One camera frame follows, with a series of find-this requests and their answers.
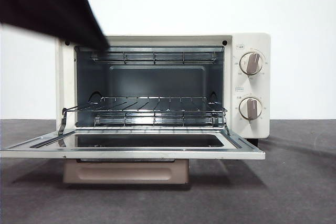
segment oven leg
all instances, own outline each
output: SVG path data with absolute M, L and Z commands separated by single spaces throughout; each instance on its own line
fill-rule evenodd
M 246 140 L 247 140 L 248 142 L 252 143 L 252 145 L 258 147 L 258 141 L 259 141 L 258 138 L 247 138 Z

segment control knob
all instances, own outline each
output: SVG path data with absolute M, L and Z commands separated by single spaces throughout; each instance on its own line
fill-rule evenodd
M 239 111 L 245 119 L 257 119 L 261 115 L 261 103 L 252 97 L 245 98 L 239 105 Z
M 263 67 L 262 58 L 257 52 L 248 52 L 240 59 L 239 65 L 241 70 L 249 76 L 258 73 Z

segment black cloth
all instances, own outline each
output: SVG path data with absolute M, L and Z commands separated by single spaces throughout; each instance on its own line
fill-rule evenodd
M 0 22 L 105 50 L 88 0 L 0 0 Z

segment oven door glass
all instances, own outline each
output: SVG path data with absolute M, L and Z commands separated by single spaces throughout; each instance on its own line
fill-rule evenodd
M 223 129 L 80 129 L 52 132 L 1 149 L 1 157 L 265 159 L 265 153 Z

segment toaster oven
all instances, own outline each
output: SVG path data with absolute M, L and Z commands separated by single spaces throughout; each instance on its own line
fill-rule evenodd
M 265 159 L 270 37 L 56 40 L 57 131 L 2 157 L 65 159 L 67 183 L 188 182 L 189 159 Z

